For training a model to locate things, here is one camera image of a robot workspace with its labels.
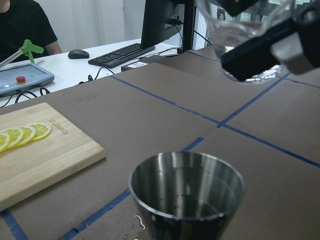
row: red emergency stop button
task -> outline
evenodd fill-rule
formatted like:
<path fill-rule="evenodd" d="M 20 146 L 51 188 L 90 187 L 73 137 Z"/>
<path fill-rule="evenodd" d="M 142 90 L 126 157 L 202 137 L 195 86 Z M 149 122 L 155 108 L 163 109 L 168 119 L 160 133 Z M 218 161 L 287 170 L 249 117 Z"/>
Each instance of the red emergency stop button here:
<path fill-rule="evenodd" d="M 24 76 L 18 76 L 16 78 L 16 84 L 25 84 L 27 81 L 26 81 L 26 78 Z"/>

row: wooden cutting board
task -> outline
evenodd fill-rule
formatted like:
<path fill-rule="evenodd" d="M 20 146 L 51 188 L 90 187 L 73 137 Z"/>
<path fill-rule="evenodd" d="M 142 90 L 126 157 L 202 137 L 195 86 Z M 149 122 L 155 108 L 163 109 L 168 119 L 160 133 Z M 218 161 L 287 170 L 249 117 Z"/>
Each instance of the wooden cutting board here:
<path fill-rule="evenodd" d="M 51 134 L 0 153 L 0 211 L 103 159 L 105 150 L 46 102 L 0 115 L 0 131 L 43 122 Z"/>

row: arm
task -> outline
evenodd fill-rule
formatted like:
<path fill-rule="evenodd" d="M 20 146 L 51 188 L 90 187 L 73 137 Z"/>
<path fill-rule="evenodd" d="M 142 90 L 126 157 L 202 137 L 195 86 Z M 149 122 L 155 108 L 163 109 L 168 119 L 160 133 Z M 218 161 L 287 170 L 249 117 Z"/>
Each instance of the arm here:
<path fill-rule="evenodd" d="M 49 55 L 62 53 L 62 50 L 60 48 L 58 41 L 54 41 L 53 43 L 50 43 L 50 44 L 44 46 L 44 49 Z"/>

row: green handle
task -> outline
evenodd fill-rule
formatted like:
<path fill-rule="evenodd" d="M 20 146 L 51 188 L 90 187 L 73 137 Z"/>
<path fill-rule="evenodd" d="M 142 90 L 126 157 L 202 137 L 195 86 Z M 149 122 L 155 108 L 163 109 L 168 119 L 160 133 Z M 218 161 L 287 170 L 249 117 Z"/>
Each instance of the green handle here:
<path fill-rule="evenodd" d="M 32 52 L 37 54 L 42 54 L 44 49 L 40 46 L 33 45 L 30 40 L 24 40 L 23 46 L 19 48 L 23 51 L 24 55 L 29 57 L 32 63 L 35 63 L 34 57 L 32 56 Z"/>

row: brown table surface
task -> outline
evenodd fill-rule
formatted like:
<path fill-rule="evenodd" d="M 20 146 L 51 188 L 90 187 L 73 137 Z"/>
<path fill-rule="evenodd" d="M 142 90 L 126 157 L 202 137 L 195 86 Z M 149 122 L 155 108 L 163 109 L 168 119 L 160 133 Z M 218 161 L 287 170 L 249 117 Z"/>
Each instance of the brown table surface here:
<path fill-rule="evenodd" d="M 0 239 L 150 240 L 129 174 L 150 156 L 181 150 L 221 158 L 245 180 L 223 240 L 320 239 L 319 76 L 285 71 L 239 84 L 206 48 L 1 108 L 47 102 L 106 159 L 2 211 Z"/>

